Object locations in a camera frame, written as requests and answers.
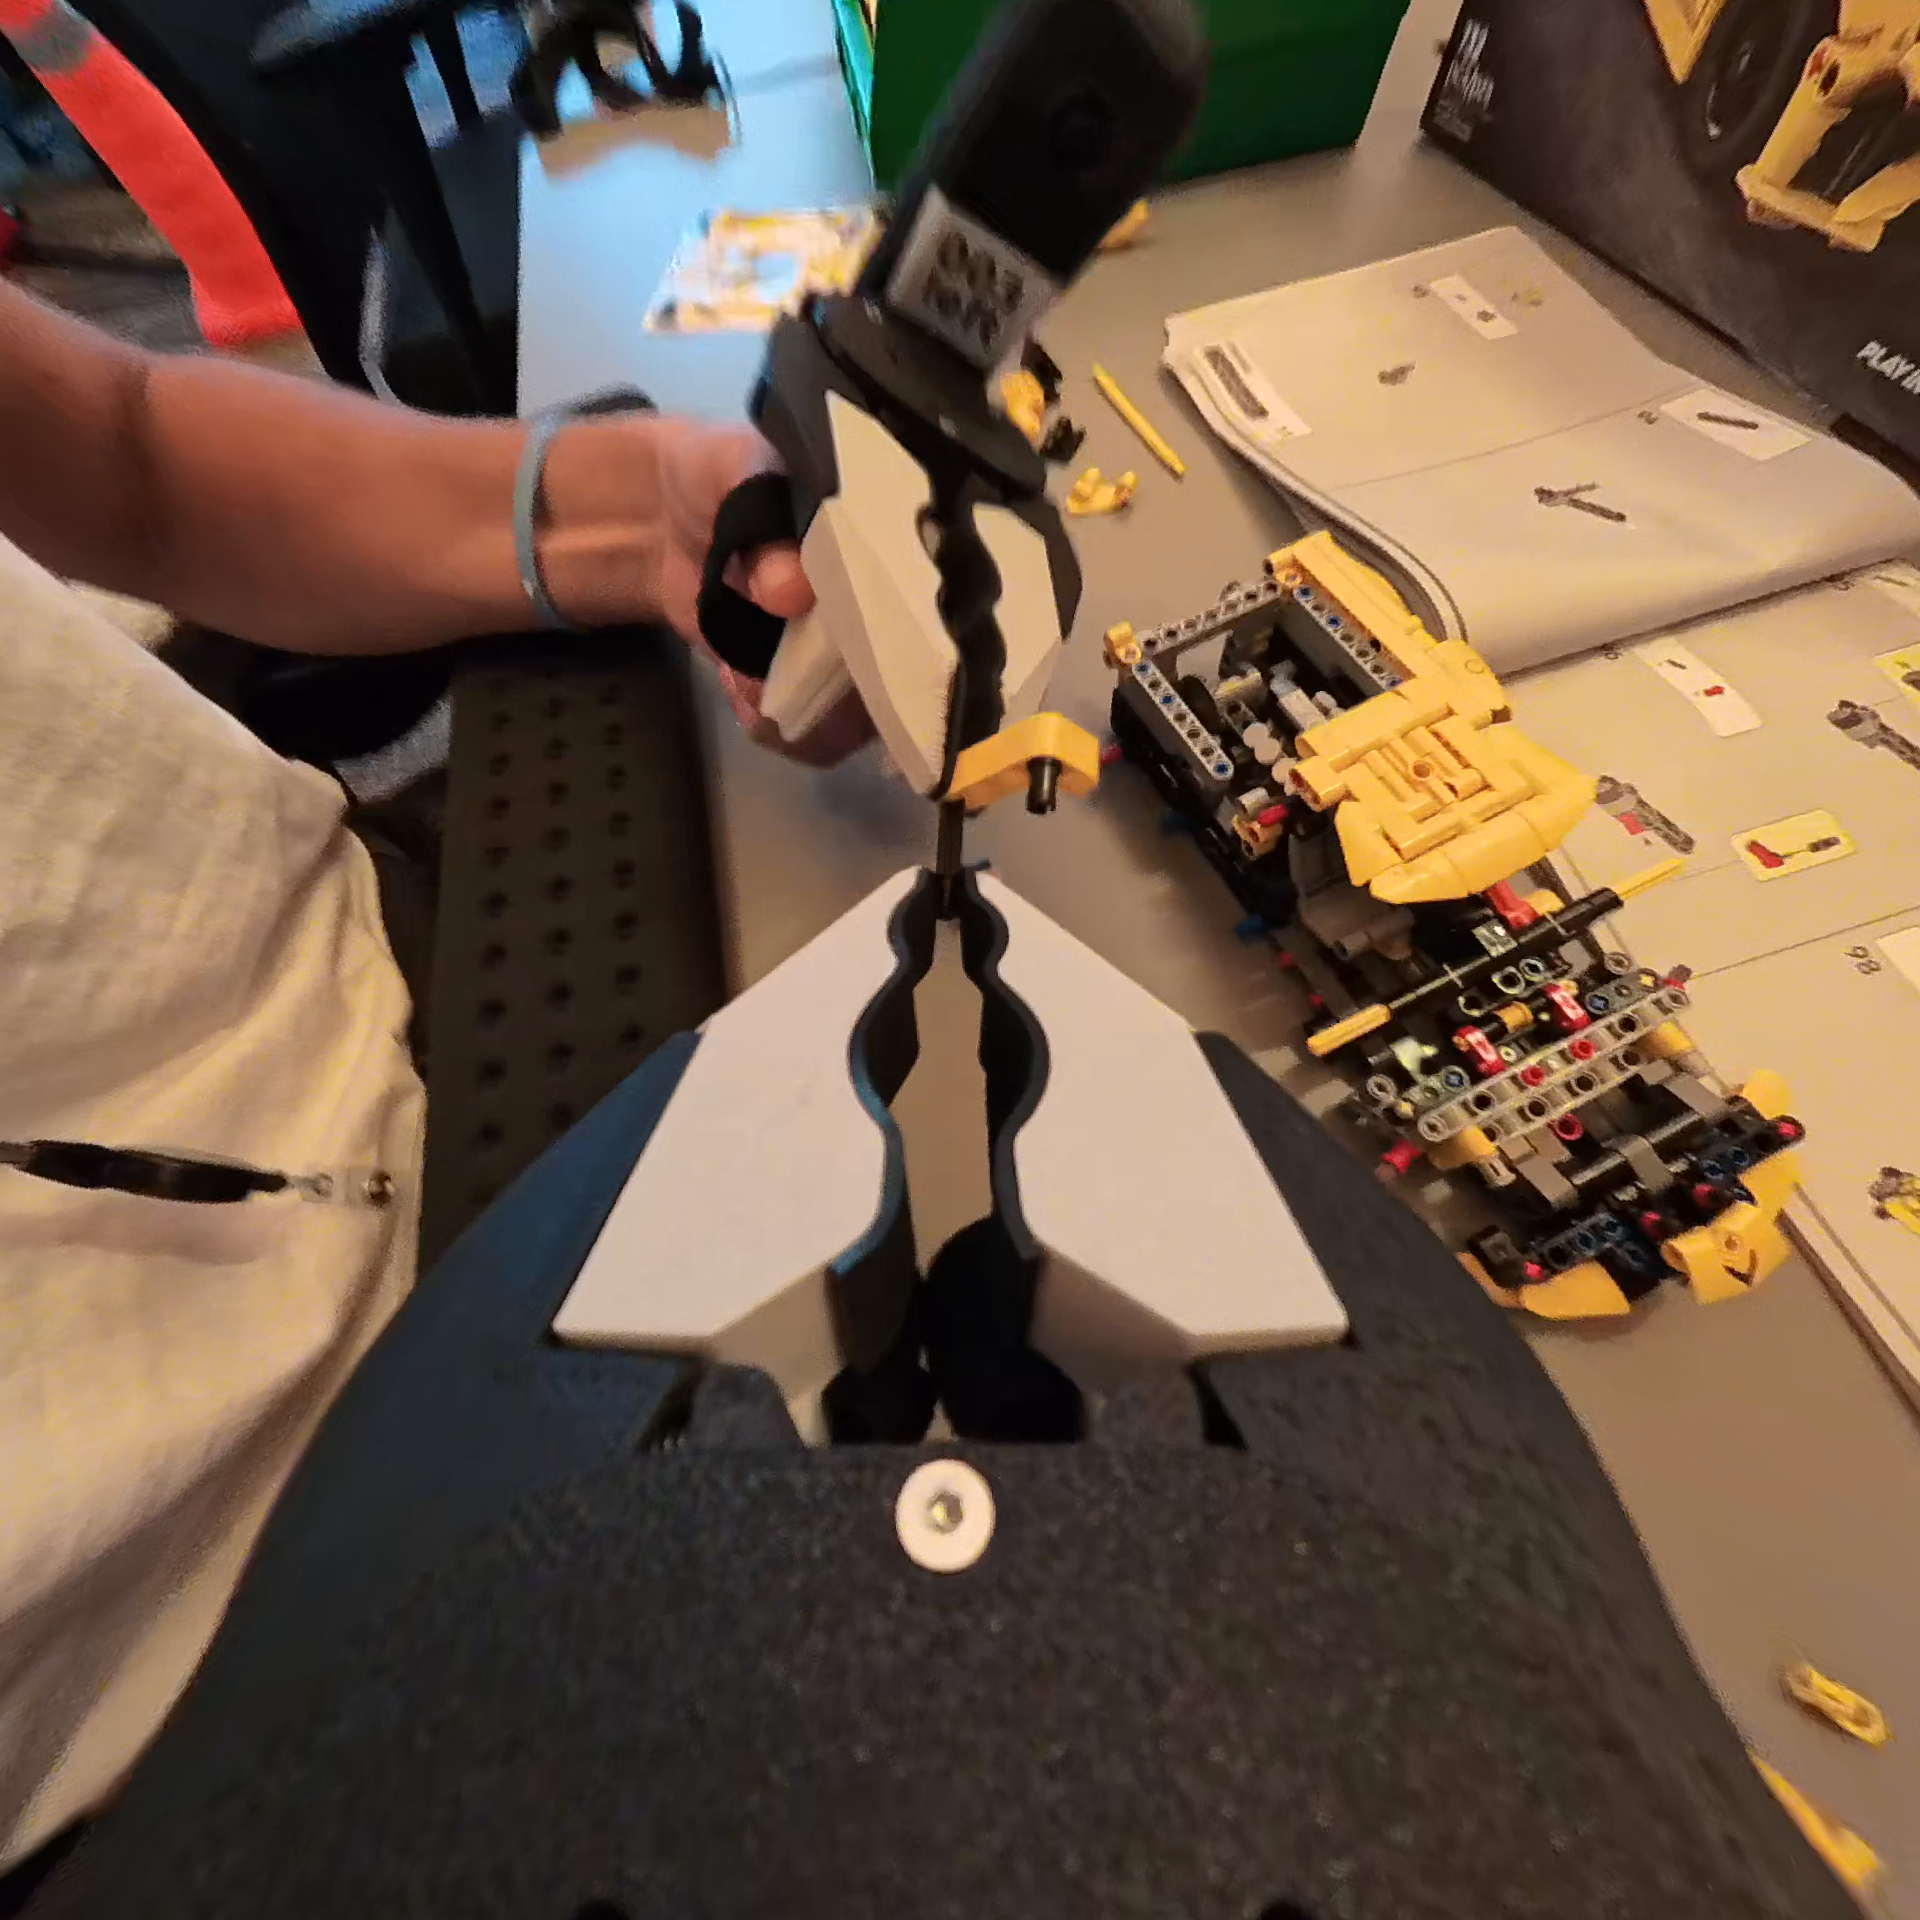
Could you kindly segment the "scattered coloured brick pins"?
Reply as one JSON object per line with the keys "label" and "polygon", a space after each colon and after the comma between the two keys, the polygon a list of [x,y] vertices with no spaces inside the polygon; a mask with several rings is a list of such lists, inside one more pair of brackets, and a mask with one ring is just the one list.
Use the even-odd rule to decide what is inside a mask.
{"label": "scattered coloured brick pins", "polygon": [[[1824,1671],[1793,1662],[1782,1669],[1780,1685],[1790,1703],[1834,1733],[1868,1749],[1888,1744],[1890,1728],[1881,1707]],[[1793,1787],[1758,1749],[1749,1747],[1746,1756],[1817,1858],[1862,1903],[1881,1884],[1881,1858],[1871,1845]]]}

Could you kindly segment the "green storage bin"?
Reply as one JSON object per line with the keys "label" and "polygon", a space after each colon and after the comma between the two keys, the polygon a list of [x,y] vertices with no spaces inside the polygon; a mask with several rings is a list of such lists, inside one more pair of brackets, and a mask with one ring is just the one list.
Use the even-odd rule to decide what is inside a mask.
{"label": "green storage bin", "polygon": [[[1197,3],[1208,78],[1159,173],[1175,184],[1345,149],[1373,104],[1405,3]],[[999,3],[833,3],[854,131],[876,184],[897,182]]]}

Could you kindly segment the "partly built toy brick car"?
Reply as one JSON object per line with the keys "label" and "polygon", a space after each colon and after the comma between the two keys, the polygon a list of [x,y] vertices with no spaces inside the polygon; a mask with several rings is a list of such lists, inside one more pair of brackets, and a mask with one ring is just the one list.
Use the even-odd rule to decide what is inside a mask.
{"label": "partly built toy brick car", "polygon": [[1212,607],[1105,628],[1109,758],[1190,830],[1305,1002],[1375,1176],[1468,1176],[1458,1259],[1543,1320],[1626,1316],[1666,1283],[1746,1296],[1790,1255],[1785,1080],[1726,1080],[1689,974],[1604,938],[1669,858],[1568,893],[1551,858],[1596,780],[1527,736],[1494,670],[1329,534]]}

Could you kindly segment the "toy car set box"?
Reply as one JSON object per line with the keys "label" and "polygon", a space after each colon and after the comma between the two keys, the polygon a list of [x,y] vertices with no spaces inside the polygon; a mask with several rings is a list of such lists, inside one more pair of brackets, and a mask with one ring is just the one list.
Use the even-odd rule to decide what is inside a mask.
{"label": "toy car set box", "polygon": [[1914,3],[1470,3],[1424,133],[1914,466]]}

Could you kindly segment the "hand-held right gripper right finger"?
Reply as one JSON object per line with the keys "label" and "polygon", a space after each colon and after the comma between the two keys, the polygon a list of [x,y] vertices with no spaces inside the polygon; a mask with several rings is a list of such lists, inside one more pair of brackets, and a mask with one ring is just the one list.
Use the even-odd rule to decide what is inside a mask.
{"label": "hand-held right gripper right finger", "polygon": [[1087,1392],[1337,1343],[1351,1316],[1197,1034],[988,872],[965,875],[991,1208],[1023,1342]]}

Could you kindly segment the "person's left forearm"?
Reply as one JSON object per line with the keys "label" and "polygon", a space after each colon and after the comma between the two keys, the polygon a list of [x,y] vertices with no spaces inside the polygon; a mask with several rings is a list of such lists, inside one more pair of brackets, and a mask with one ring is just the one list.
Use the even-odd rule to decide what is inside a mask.
{"label": "person's left forearm", "polygon": [[1,532],[66,581],[301,656],[529,634],[526,430],[117,343],[1,290]]}

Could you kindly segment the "colourful printed leaflet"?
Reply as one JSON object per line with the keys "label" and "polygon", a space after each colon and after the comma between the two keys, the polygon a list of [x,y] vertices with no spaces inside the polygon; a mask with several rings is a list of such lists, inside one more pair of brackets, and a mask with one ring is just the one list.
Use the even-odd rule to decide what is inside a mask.
{"label": "colourful printed leaflet", "polygon": [[766,331],[809,298],[853,288],[880,212],[716,208],[684,230],[641,315],[648,333]]}

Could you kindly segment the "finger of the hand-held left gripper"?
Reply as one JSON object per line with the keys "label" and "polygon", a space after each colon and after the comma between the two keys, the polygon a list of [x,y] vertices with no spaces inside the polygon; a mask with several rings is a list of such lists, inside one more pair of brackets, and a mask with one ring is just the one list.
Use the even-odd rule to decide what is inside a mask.
{"label": "finger of the hand-held left gripper", "polygon": [[1065,522],[1044,499],[988,506],[988,551],[999,573],[991,618],[1000,642],[1000,722],[1013,724],[1044,704],[1082,578]]}
{"label": "finger of the hand-held left gripper", "polygon": [[814,607],[781,636],[758,711],[793,744],[854,693],[902,782],[934,799],[957,650],[922,541],[932,484],[876,415],[839,392],[824,410],[836,490],[800,541]]}

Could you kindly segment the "black device green lights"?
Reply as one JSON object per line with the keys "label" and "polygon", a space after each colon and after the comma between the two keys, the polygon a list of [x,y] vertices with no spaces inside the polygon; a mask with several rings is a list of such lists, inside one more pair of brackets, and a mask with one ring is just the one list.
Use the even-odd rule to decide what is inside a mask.
{"label": "black device green lights", "polygon": [[522,28],[510,79],[518,127],[540,140],[560,133],[560,85],[578,75],[592,104],[638,111],[650,104],[725,104],[729,79],[708,50],[704,18],[690,3],[669,6],[676,53],[665,56],[655,4],[540,4]]}

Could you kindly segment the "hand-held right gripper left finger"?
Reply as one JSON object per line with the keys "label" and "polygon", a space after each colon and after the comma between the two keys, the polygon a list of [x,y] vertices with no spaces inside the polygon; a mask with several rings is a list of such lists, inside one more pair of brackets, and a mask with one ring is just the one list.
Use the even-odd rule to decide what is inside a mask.
{"label": "hand-held right gripper left finger", "polygon": [[932,875],[904,869],[696,1034],[552,1338],[767,1376],[833,1444],[932,1427],[896,1099]]}

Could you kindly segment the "person's left hand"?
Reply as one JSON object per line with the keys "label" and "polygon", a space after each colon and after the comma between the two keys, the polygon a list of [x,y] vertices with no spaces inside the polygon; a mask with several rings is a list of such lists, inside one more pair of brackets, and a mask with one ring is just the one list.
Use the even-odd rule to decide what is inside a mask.
{"label": "person's left hand", "polygon": [[665,626],[706,656],[738,724],[766,749],[832,768],[872,722],[845,694],[800,738],[760,714],[760,683],[725,664],[700,626],[700,587],[725,499],[776,454],[749,426],[629,413],[569,426],[544,463],[541,564],[558,610],[580,626]]}

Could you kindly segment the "open instruction booklet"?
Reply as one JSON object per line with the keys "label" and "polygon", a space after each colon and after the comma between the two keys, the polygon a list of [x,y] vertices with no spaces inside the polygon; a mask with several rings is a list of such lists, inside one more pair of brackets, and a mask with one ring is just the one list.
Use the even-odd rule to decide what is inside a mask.
{"label": "open instruction booklet", "polygon": [[1687,1022],[1808,1126],[1790,1223],[1918,1387],[1918,575],[1785,592],[1509,680],[1518,722],[1597,776],[1568,835],[1581,888],[1684,869],[1616,926],[1689,970]]}

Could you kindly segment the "yellow angled brick beam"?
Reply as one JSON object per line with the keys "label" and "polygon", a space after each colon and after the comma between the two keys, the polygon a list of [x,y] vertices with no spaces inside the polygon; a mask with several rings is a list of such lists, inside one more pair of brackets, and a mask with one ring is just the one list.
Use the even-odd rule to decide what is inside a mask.
{"label": "yellow angled brick beam", "polygon": [[1038,711],[962,749],[943,802],[980,811],[1021,799],[1025,811],[1047,815],[1060,798],[1095,794],[1098,770],[1101,747],[1089,732],[1056,711]]}

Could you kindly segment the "scattered yellow black bricks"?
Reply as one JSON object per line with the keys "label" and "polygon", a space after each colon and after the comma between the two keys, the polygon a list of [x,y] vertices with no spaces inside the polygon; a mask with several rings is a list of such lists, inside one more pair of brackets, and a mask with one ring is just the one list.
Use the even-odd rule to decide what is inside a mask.
{"label": "scattered yellow black bricks", "polygon": [[[1124,422],[1127,432],[1136,437],[1152,462],[1172,477],[1183,477],[1185,466],[1181,454],[1119,388],[1117,379],[1104,368],[1093,368],[1093,381],[1098,398]],[[1017,359],[996,374],[999,410],[1039,454],[1047,469],[1069,466],[1085,443],[1085,430],[1065,411],[1063,388],[1065,374],[1033,335],[1023,340]],[[1087,466],[1071,476],[1063,495],[1063,512],[1071,519],[1114,516],[1132,507],[1136,492],[1136,471],[1104,472],[1097,466]]]}

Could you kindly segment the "grey desk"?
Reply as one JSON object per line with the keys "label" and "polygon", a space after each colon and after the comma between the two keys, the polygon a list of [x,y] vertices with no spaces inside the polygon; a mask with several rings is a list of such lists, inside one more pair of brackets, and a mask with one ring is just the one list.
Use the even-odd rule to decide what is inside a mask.
{"label": "grey desk", "polygon": [[[824,205],[865,182],[832,62],[824,4],[701,4],[730,74],[734,123],[700,111],[592,118],[520,157],[518,395],[631,387],[666,411],[738,415],[760,362],[741,331],[665,339],[641,326],[693,219],[710,208]],[[1292,534],[1248,477],[1160,387],[1165,314],[1342,271],[1487,226],[1529,229],[1662,356],[1809,419],[1700,326],[1462,173],[1418,140],[1418,108],[1455,4],[1413,4],[1353,149],[1168,191],[1137,247],[1105,255],[1042,339],[1069,376],[1087,458],[1114,471],[1136,438],[1089,390],[1104,364],[1183,454],[1143,469],[1136,506],[1093,519],[1085,597],[1053,694],[1104,730],[1097,637],[1117,618],[1202,606]],[[856,756],[804,775],[758,751],[708,685],[701,722],[727,982],[743,990],[814,940],[878,879],[927,850],[927,819]],[[1293,1052],[1293,994],[1231,935],[1231,910],[1153,794],[1104,776],[1053,822],[996,806],[969,845],[1117,970],[1229,1035],[1319,1096]],[[1544,1331],[1533,1350],[1585,1427],[1671,1608],[1721,1701],[1798,1790],[1877,1848],[1877,1915],[1914,1915],[1914,1411],[1825,1283],[1790,1261],[1746,1303],[1657,1309],[1616,1332]],[[1874,1701],[1890,1739],[1868,1749],[1782,1691],[1806,1662]]]}

